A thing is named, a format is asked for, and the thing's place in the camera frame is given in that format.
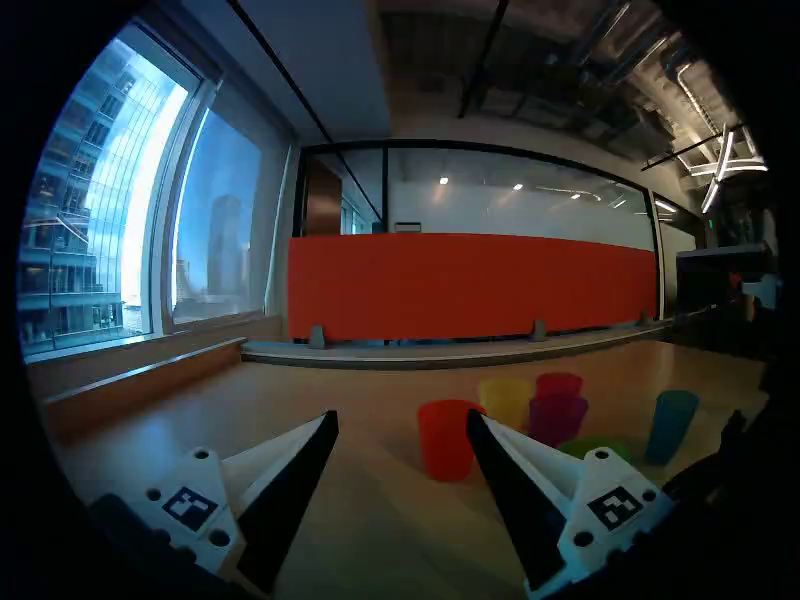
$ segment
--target glass window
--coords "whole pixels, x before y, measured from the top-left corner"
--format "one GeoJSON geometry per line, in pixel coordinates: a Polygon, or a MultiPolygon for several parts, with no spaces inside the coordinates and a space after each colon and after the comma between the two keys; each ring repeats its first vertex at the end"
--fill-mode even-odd
{"type": "Polygon", "coordinates": [[[671,317],[678,300],[678,253],[705,248],[705,226],[700,217],[682,206],[659,194],[654,197],[664,256],[664,316],[671,317]]]}
{"type": "Polygon", "coordinates": [[[390,230],[560,238],[654,251],[645,197],[622,183],[528,158],[427,148],[389,151],[390,230]]]}
{"type": "Polygon", "coordinates": [[[180,188],[170,291],[175,324],[263,309],[288,149],[283,131],[223,84],[180,188]]]}
{"type": "Polygon", "coordinates": [[[342,181],[341,233],[345,235],[372,233],[373,226],[380,231],[383,209],[383,150],[349,150],[342,152],[342,155],[369,201],[338,157],[333,154],[314,157],[342,181]]]}
{"type": "Polygon", "coordinates": [[[24,353],[151,331],[141,318],[145,224],[190,91],[120,39],[76,86],[26,206],[17,290],[24,353]]]}

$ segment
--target red wall panel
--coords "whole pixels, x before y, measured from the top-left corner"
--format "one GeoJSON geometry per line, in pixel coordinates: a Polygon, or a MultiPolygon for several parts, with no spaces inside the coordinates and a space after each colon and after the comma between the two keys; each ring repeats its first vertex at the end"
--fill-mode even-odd
{"type": "Polygon", "coordinates": [[[470,234],[311,236],[289,242],[289,335],[435,339],[654,317],[655,253],[470,234]]]}

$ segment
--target wooden table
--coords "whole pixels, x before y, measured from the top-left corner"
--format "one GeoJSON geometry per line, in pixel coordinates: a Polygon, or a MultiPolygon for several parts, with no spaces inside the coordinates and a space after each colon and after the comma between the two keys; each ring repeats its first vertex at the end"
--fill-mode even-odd
{"type": "Polygon", "coordinates": [[[284,598],[523,598],[524,575],[477,466],[462,483],[421,469],[416,410],[442,398],[477,399],[487,377],[534,380],[548,371],[585,379],[582,435],[619,436],[643,453],[655,399],[688,389],[701,405],[663,483],[713,452],[730,413],[752,418],[766,400],[764,365],[641,341],[527,364],[378,372],[241,363],[196,382],[61,451],[87,502],[106,491],[143,490],[191,448],[222,457],[339,411],[340,435],[278,577],[284,598]]]}

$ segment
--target plastic cup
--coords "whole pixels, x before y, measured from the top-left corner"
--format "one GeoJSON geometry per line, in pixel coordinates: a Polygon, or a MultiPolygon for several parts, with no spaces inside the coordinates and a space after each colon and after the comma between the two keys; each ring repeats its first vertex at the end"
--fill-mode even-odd
{"type": "Polygon", "coordinates": [[[536,395],[568,394],[580,396],[583,377],[574,373],[543,373],[536,378],[536,395]]]}
{"type": "Polygon", "coordinates": [[[528,435],[551,448],[578,436],[589,403],[582,396],[551,394],[531,400],[528,435]]]}
{"type": "Polygon", "coordinates": [[[644,453],[648,463],[666,465],[675,456],[699,403],[700,399],[686,390],[668,390],[659,394],[644,453]]]}
{"type": "Polygon", "coordinates": [[[422,464],[431,479],[460,481],[472,469],[475,454],[467,438],[467,412],[483,407],[466,400],[437,400],[417,411],[422,464]]]}
{"type": "Polygon", "coordinates": [[[558,449],[564,454],[569,454],[581,460],[595,448],[611,448],[625,462],[631,462],[631,452],[628,447],[621,440],[614,438],[602,436],[576,438],[558,446],[558,449]]]}
{"type": "Polygon", "coordinates": [[[484,379],[478,385],[478,397],[486,414],[517,431],[525,430],[532,395],[533,388],[524,379],[484,379]]]}

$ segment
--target blue cup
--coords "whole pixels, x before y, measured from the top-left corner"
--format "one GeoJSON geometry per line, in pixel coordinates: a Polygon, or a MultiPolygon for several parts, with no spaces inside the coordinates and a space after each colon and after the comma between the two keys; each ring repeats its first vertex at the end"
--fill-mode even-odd
{"type": "Polygon", "coordinates": [[[686,390],[668,390],[659,394],[644,454],[648,463],[666,465],[675,456],[699,403],[700,399],[686,390]]]}

